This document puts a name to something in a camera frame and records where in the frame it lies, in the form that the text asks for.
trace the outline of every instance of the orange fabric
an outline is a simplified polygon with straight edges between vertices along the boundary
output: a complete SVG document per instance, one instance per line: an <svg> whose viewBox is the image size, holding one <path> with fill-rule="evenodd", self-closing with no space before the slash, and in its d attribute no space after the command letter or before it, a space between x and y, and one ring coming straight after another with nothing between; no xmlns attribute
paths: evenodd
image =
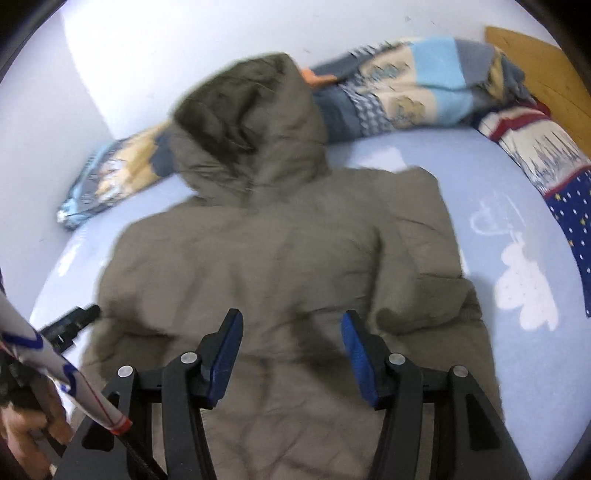
<svg viewBox="0 0 591 480"><path fill-rule="evenodd" d="M326 87L327 85L332 85L337 82L337 77L335 75L318 76L310 69L303 69L301 75L304 77L306 83L312 88Z"/></svg>

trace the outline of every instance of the white cloud print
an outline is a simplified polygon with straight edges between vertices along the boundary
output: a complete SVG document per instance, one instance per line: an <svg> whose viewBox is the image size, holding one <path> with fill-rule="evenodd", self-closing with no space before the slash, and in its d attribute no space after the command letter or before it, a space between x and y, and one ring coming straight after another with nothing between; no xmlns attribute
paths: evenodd
<svg viewBox="0 0 591 480"><path fill-rule="evenodd" d="M558 309L550 285L537 262L525 257L522 235L501 254L507 270L495 284L495 303L503 310L521 307L519 323L524 330L536 330L544 324L550 330L558 326Z"/></svg>

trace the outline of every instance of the white stick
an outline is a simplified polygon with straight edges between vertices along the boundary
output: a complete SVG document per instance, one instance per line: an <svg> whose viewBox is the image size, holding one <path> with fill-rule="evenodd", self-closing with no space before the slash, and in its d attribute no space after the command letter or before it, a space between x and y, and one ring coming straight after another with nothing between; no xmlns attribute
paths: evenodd
<svg viewBox="0 0 591 480"><path fill-rule="evenodd" d="M0 348L20 363L55 380L72 402L113 434L122 435L131 428L130 419L100 391L92 388L86 378L21 317L1 292Z"/></svg>

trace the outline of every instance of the red stripe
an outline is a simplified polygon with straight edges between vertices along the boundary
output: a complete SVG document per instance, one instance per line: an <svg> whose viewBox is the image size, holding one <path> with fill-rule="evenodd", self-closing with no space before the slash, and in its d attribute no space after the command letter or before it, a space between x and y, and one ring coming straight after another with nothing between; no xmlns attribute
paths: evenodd
<svg viewBox="0 0 591 480"><path fill-rule="evenodd" d="M525 115L518 116L517 118L507 118L501 120L496 130L488 137L493 142L498 143L499 140L507 130L519 130L521 127L532 124L538 120L550 118L542 112L526 113Z"/></svg>
<svg viewBox="0 0 591 480"><path fill-rule="evenodd" d="M103 406L103 404L100 402L99 398L96 396L95 391L93 390L93 388L90 386L90 384L88 383L88 380L86 379L86 377L82 374L80 374L80 376L82 377L82 380L86 383L86 386L88 387L88 389L90 390L90 393L92 393L92 396L95 398L96 402L99 404L100 409L103 411L103 413L105 414L105 417L107 418L107 420L110 421L111 426L107 427L109 430L116 428L115 422L111 419L111 417L109 417L109 414L107 413L107 411L105 410L105 407Z"/></svg>
<svg viewBox="0 0 591 480"><path fill-rule="evenodd" d="M576 177L581 175L586 170L591 170L591 165L586 165L585 167L580 167L579 169L575 170L573 173L571 173L571 175L569 175L565 180L563 180L558 186L556 186L552 190L549 190L546 193L544 193L544 198L546 199L548 197L551 197L555 193L558 193L560 190L562 190L564 187L566 187L566 185L568 183L573 181Z"/></svg>

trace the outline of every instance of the black tool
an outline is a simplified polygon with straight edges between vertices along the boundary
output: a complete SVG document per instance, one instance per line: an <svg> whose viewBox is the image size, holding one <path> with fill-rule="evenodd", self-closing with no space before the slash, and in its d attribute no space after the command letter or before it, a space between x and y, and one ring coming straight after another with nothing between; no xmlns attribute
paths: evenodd
<svg viewBox="0 0 591 480"><path fill-rule="evenodd" d="M118 442L86 418L68 445L54 480L157 476L150 467L154 403L162 404L168 479L215 480L199 409L214 408L224 396L242 333L242 314L230 309L216 333L206 335L194 352L184 353L166 367L148 372L121 367L103 393L134 422L129 437L118 437L123 440ZM135 445L124 445L129 439ZM143 459L132 458L130 447L143 452Z"/></svg>
<svg viewBox="0 0 591 480"><path fill-rule="evenodd" d="M354 310L342 335L363 398L386 409L369 480L414 480L423 403L435 404L431 480L529 480L505 425L470 372L440 372L390 352Z"/></svg>
<svg viewBox="0 0 591 480"><path fill-rule="evenodd" d="M72 345L78 334L100 317L98 305L91 305L85 309L76 307L62 318L40 330L42 334L59 353L64 353Z"/></svg>

